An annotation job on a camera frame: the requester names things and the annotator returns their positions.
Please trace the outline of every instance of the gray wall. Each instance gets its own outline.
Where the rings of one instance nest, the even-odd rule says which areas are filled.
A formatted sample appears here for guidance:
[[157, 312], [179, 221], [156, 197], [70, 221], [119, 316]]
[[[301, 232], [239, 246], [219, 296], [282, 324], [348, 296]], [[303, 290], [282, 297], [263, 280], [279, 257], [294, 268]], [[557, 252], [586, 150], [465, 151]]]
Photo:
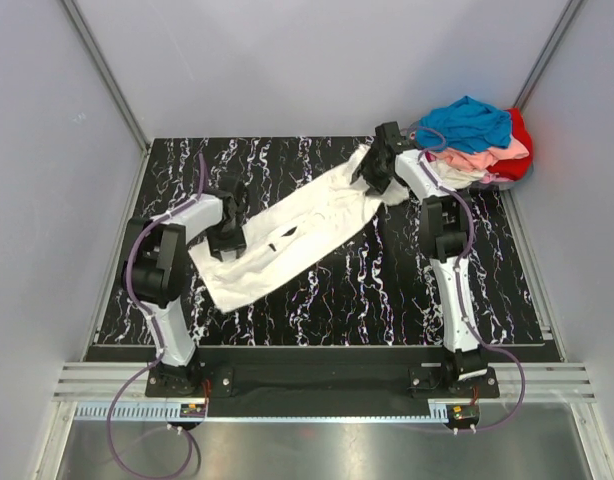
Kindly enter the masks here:
[[614, 0], [587, 2], [525, 116], [536, 171], [516, 191], [524, 226], [614, 443]]
[[0, 480], [83, 349], [140, 154], [56, 0], [0, 0]]
[[514, 102], [565, 0], [76, 0], [148, 136], [363, 135]]

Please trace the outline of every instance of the pink cloth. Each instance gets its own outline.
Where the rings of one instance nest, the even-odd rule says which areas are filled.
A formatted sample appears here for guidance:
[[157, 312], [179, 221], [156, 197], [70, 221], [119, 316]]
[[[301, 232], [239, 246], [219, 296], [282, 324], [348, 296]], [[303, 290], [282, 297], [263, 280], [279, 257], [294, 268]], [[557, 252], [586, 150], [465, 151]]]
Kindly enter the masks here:
[[501, 177], [497, 173], [489, 173], [487, 172], [483, 178], [480, 179], [480, 183], [505, 183], [505, 182], [513, 182], [509, 178]]
[[512, 135], [511, 142], [509, 142], [507, 148], [489, 147], [487, 150], [480, 153], [464, 153], [450, 147], [442, 152], [431, 153], [436, 158], [444, 160], [447, 165], [451, 165], [456, 170], [473, 172], [474, 170], [485, 170], [499, 160], [525, 158], [529, 155], [529, 150]]

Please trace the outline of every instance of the metal floor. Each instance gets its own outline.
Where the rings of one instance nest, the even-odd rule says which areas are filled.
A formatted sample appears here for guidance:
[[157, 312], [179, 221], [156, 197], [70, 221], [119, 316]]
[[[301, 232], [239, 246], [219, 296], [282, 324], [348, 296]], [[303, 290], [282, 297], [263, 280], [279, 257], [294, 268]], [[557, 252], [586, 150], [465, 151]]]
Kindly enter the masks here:
[[[483, 405], [482, 424], [504, 415]], [[155, 423], [113, 425], [123, 460], [144, 475], [175, 471], [186, 442], [160, 432], [136, 444]], [[202, 451], [183, 479], [205, 480], [505, 480], [591, 479], [567, 405], [526, 404], [512, 423], [454, 437], [440, 425], [212, 423], [193, 430]], [[75, 421], [61, 480], [132, 478], [111, 460], [104, 422]]]

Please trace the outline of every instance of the pile of clothes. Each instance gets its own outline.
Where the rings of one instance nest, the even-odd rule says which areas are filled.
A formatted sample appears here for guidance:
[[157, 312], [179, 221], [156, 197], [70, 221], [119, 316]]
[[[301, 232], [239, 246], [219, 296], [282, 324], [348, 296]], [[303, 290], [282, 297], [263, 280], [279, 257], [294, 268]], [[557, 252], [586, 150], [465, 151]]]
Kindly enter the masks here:
[[517, 108], [499, 110], [466, 96], [415, 125], [430, 166], [453, 188], [508, 188], [530, 171], [533, 145]]

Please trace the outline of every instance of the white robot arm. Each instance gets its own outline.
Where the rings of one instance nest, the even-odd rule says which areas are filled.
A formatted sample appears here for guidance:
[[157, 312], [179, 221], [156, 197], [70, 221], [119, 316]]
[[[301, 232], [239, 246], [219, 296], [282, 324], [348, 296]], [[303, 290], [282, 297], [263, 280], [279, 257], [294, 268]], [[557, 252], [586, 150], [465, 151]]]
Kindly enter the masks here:
[[[246, 248], [242, 223], [248, 197], [244, 183], [225, 179], [218, 190], [206, 191], [200, 198], [192, 196], [189, 202], [195, 201], [193, 204], [150, 232], [140, 244], [131, 271], [132, 289], [148, 309], [141, 309], [141, 313], [156, 343], [159, 339], [163, 343], [157, 345], [163, 349], [163, 357], [155, 367], [156, 383], [181, 393], [200, 385], [200, 362], [194, 361], [197, 349], [187, 332], [180, 301], [185, 287], [187, 245], [206, 232], [210, 252], [220, 260], [238, 257]], [[130, 251], [153, 221], [154, 218], [134, 217], [127, 223], [116, 269], [116, 282], [125, 290]]]
[[[440, 291], [445, 327], [442, 379], [445, 386], [451, 387], [487, 374], [478, 339], [468, 327], [469, 324], [477, 331], [469, 288], [469, 260], [459, 258], [467, 244], [469, 225], [462, 206], [450, 194], [455, 190], [443, 186], [414, 146], [403, 138], [396, 122], [380, 125], [352, 181], [362, 176], [371, 194], [383, 193], [398, 178], [422, 204], [420, 246], [430, 258]], [[470, 205], [466, 193], [459, 195]]]

